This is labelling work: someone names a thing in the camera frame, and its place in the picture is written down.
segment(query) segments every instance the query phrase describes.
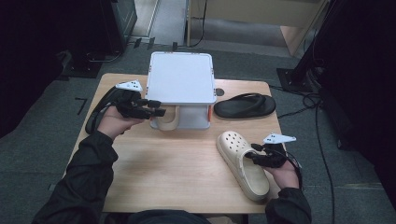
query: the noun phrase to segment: black cable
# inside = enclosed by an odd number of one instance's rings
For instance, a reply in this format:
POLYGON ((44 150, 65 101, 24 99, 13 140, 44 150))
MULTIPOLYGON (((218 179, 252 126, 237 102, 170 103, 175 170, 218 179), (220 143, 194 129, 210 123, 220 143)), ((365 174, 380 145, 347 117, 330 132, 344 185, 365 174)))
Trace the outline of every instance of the black cable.
POLYGON ((286 151, 286 154, 287 154, 287 155, 285 156, 285 155, 283 155, 282 153, 280 153, 280 152, 278 152, 278 151, 276 151, 276 150, 272 150, 272 149, 265 149, 264 151, 266 151, 266 152, 271 152, 271 153, 276 153, 276 154, 278 154, 279 156, 282 156, 283 158, 285 158, 287 161, 289 161, 289 162, 291 163, 291 165, 293 166, 293 168, 294 168, 294 172, 297 174, 297 178, 298 178, 298 180, 299 180, 299 188, 302 189, 302 190, 304 190, 304 185, 303 185, 303 174, 302 174, 302 172, 301 172, 300 163, 297 162, 296 158, 295 158, 291 153, 289 153, 288 151, 286 151))
POLYGON ((108 108, 111 107, 111 106, 112 106, 112 104, 107 104, 107 105, 105 105, 103 108, 101 108, 100 110, 98 110, 98 112, 95 114, 95 116, 93 117, 93 121, 92 121, 92 123, 91 123, 91 130, 92 130, 92 132, 94 132, 94 131, 96 130, 96 122, 97 122, 97 119, 98 119, 100 113, 101 113, 102 111, 104 111, 105 109, 108 109, 108 108))
POLYGON ((119 52, 119 54, 117 56, 115 56, 112 59, 109 60, 88 60, 88 62, 90 63, 111 63, 116 61, 119 57, 121 56, 121 52, 119 52))
MULTIPOLYGON (((269 87, 272 88, 272 89, 278 90, 278 91, 284 91, 281 87, 272 86, 272 85, 269 85, 269 87)), ((328 176, 329 182, 330 182, 330 191, 331 191, 331 195, 332 195, 332 224, 334 224, 334 223, 335 223, 335 197, 334 197, 334 186, 333 186, 333 182, 332 182, 332 175, 330 174, 330 169, 329 169, 329 166, 328 166, 328 164, 327 164, 327 162, 326 162, 326 159, 325 159, 325 156, 324 156, 323 146, 322 146, 321 141, 320 141, 319 127, 318 127, 318 109, 319 109, 319 106, 321 105, 321 100, 319 100, 318 102, 315 102, 315 101, 313 101, 313 99, 311 98, 311 96, 318 97, 318 94, 317 94, 317 93, 303 94, 303 93, 297 92, 297 91, 284 91, 284 92, 288 92, 288 93, 296 94, 296 95, 302 95, 302 96, 304 97, 304 99, 303 99, 303 104, 305 105, 305 108, 300 109, 300 110, 298 110, 298 111, 296 111, 296 112, 292 112, 292 113, 289 113, 289 114, 286 114, 286 115, 279 116, 279 117, 278 117, 279 119, 280 119, 280 118, 283 118, 283 117, 286 117, 286 116, 291 116, 291 115, 295 115, 295 114, 301 113, 301 112, 303 112, 303 111, 305 111, 305 110, 307 110, 307 109, 311 109, 311 108, 315 108, 315 109, 316 109, 316 110, 315 110, 315 127, 316 127, 316 132, 317 132, 317 138, 318 138, 318 144, 319 144, 320 154, 321 154, 321 157, 322 157, 322 159, 323 159, 323 163, 324 163, 324 166, 325 166, 325 168, 326 168, 326 173, 327 173, 327 176, 328 176), (307 105, 307 104, 304 102, 305 99, 309 99, 313 104, 312 104, 312 105, 307 105)))
POLYGON ((199 45, 201 43, 201 41, 204 39, 204 35, 205 35, 205 17, 206 17, 206 4, 207 4, 207 0, 205 0, 205 8, 204 8, 204 17, 202 18, 202 35, 201 35, 201 39, 198 41, 198 43, 190 46, 190 48, 194 48, 197 45, 199 45))
POLYGON ((308 110, 308 109, 314 109, 317 106, 317 104, 318 104, 318 102, 315 102, 312 99, 312 97, 318 97, 317 93, 304 94, 304 93, 301 93, 301 92, 298 92, 298 91, 285 91, 281 87, 277 87, 277 86, 269 85, 269 87, 272 88, 272 89, 278 90, 278 91, 284 91, 284 92, 288 92, 288 93, 291 93, 291 94, 303 96, 304 108, 299 109, 299 110, 294 111, 294 112, 290 112, 290 113, 284 114, 284 115, 280 115, 280 116, 277 117, 278 119, 282 119, 282 118, 287 117, 287 116, 293 116, 293 115, 302 113, 302 112, 304 112, 305 110, 308 110), (309 105, 309 104, 306 103, 307 99, 312 103, 312 105, 309 105))
POLYGON ((334 222, 335 222, 334 186, 332 184, 332 175, 330 174, 329 166, 327 165, 326 159, 324 157, 323 147, 322 147, 322 144, 321 144, 321 141, 320 141, 319 127, 318 127, 318 108, 319 108, 319 104, 317 105, 316 112, 315 112, 315 126, 316 126, 316 130, 317 130, 317 137, 318 137, 318 144, 319 144, 320 154, 322 156, 323 163, 324 163, 324 166, 326 168, 327 177, 329 177, 329 182, 330 182, 330 191, 331 191, 331 194, 332 194, 332 224, 334 224, 334 222))

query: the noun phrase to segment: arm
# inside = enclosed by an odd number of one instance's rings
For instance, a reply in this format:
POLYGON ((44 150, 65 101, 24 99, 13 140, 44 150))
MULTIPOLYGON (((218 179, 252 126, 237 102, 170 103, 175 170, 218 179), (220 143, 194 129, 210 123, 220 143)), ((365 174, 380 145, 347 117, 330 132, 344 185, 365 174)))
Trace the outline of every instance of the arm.
POLYGON ((114 139, 140 119, 124 119, 111 106, 98 131, 82 140, 49 201, 33 223, 99 223, 107 191, 113 182, 113 162, 118 155, 114 139))
POLYGON ((281 188, 279 198, 271 200, 265 208, 268 223, 311 223, 311 208, 299 189, 299 180, 291 163, 286 161, 280 168, 265 169, 281 188))

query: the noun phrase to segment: white box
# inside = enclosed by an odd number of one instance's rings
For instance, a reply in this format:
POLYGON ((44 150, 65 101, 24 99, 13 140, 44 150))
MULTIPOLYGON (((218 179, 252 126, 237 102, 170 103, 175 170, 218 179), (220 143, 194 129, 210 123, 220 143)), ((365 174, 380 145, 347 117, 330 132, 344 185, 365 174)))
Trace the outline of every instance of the white box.
MULTIPOLYGON (((207 129, 217 100, 212 57, 205 53, 153 52, 146 99, 180 105, 178 129, 207 129)), ((155 119, 150 123, 157 128, 155 119)))

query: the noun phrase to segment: hand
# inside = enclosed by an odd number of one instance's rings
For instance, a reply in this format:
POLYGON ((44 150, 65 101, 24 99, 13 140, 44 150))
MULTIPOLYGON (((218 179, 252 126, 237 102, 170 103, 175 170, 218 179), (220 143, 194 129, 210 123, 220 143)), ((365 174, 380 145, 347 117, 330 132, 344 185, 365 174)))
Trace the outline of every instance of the hand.
POLYGON ((132 126, 143 121, 143 119, 126 119, 119 113, 115 106, 111 106, 103 115, 97 130, 109 136, 114 141, 118 135, 130 130, 132 126))
POLYGON ((275 182, 281 189, 283 188, 298 189, 300 187, 297 174, 294 171, 293 165, 289 161, 286 161, 285 164, 283 164, 279 168, 270 168, 270 167, 263 167, 263 168, 266 171, 268 171, 271 175, 273 175, 275 182))

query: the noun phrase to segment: black slipper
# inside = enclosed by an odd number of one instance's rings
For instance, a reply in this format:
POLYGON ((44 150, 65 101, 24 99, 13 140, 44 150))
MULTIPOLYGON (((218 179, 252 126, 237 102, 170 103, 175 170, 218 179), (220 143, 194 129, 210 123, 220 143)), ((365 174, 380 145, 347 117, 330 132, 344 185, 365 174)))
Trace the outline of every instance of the black slipper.
POLYGON ((120 101, 132 102, 137 99, 141 99, 141 94, 138 91, 127 91, 122 89, 117 89, 116 87, 111 88, 104 97, 99 101, 98 105, 92 111, 90 117, 85 124, 85 132, 92 134, 99 126, 103 115, 106 113, 107 109, 120 101))
POLYGON ((214 105, 214 112, 225 119, 248 119, 267 116, 276 109, 275 100, 268 95, 245 93, 214 105))

